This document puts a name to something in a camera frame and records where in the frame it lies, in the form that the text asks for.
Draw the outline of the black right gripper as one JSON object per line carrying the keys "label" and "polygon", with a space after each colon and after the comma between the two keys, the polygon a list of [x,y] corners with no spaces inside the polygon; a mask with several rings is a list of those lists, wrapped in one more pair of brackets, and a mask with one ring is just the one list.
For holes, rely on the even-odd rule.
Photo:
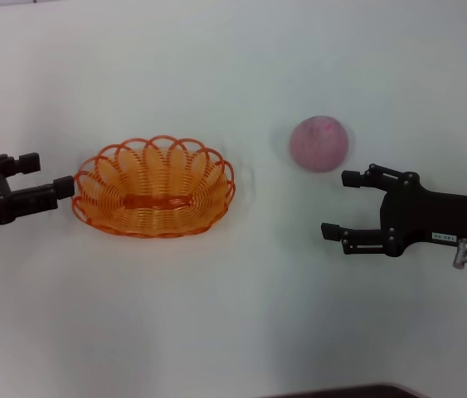
{"label": "black right gripper", "polygon": [[456,246],[467,240],[467,196],[432,192],[415,172],[398,172],[374,163],[363,172],[344,170],[345,187],[387,192],[376,230],[356,230],[322,223],[325,240],[342,245],[345,255],[383,254],[398,257],[415,243]]}

